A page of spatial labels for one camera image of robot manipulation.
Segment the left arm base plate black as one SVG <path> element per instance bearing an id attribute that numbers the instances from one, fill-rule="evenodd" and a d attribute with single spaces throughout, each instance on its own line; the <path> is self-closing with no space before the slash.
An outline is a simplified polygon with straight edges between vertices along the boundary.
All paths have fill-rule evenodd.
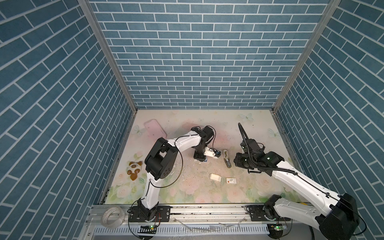
<path id="1" fill-rule="evenodd" d="M 171 206 L 155 206 L 148 210 L 143 206 L 133 206 L 129 213 L 129 221 L 133 223 L 144 223 L 146 221 L 153 222 L 155 218 L 157 221 L 169 222 L 171 215 Z"/>

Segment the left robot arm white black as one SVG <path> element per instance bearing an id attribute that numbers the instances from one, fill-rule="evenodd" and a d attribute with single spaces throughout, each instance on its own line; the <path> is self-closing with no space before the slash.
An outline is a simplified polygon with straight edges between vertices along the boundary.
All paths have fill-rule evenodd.
<path id="1" fill-rule="evenodd" d="M 145 159 L 147 183 L 144 195 L 138 200 L 139 210 L 147 218 L 156 212 L 159 204 L 159 192 L 163 188 L 162 181 L 172 171 L 177 156 L 188 149 L 194 149 L 194 160 L 205 162 L 207 158 L 217 159 L 221 152 L 208 147 L 216 139 L 216 130 L 211 126 L 193 127 L 175 139 L 159 138 Z"/>

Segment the white staple box sleeve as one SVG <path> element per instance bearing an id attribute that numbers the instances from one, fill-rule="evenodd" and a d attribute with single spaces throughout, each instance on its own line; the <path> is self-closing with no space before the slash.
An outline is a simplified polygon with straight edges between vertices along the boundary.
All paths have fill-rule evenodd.
<path id="1" fill-rule="evenodd" d="M 237 184 L 237 179 L 236 178 L 226 178 L 226 183 L 227 184 Z"/>

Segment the staple box tray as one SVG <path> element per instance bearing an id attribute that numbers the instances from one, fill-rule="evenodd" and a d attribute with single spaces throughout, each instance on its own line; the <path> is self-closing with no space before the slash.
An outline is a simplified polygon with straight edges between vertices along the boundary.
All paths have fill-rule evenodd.
<path id="1" fill-rule="evenodd" d="M 222 180 L 222 177 L 220 175 L 216 175 L 216 174 L 210 174 L 209 178 L 210 178 L 210 180 L 213 180 L 216 182 L 220 182 Z"/>

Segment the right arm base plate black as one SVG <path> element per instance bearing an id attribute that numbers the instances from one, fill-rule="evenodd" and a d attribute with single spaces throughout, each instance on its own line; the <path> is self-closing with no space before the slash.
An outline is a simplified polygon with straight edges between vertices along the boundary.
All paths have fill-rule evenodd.
<path id="1" fill-rule="evenodd" d="M 244 207 L 245 211 L 249 214 L 252 222 L 261 222 L 261 221 L 290 221 L 290 218 L 282 218 L 276 216 L 269 216 L 264 210 L 264 205 L 246 205 Z"/>

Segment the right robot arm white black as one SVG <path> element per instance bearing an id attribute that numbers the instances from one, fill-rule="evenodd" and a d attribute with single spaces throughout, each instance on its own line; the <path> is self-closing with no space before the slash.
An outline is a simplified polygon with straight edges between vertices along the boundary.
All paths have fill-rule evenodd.
<path id="1" fill-rule="evenodd" d="M 288 201 L 280 195 L 272 195 L 264 204 L 268 220 L 296 220 L 319 230 L 328 240 L 348 240 L 355 234 L 360 217 L 356 200 L 351 195 L 339 195 L 321 186 L 275 152 L 264 153 L 253 139 L 244 139 L 241 147 L 244 152 L 236 154 L 236 167 L 246 169 L 249 173 L 265 173 L 310 202 L 307 206 Z"/>

